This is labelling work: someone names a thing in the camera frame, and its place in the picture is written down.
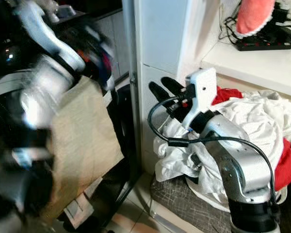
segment tile floor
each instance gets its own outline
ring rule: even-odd
[[[115,233],[174,233],[148,214],[151,179],[152,176],[147,173],[141,176],[106,227],[107,230],[113,230]],[[176,225],[179,228],[176,233],[202,233],[155,201],[152,210]]]

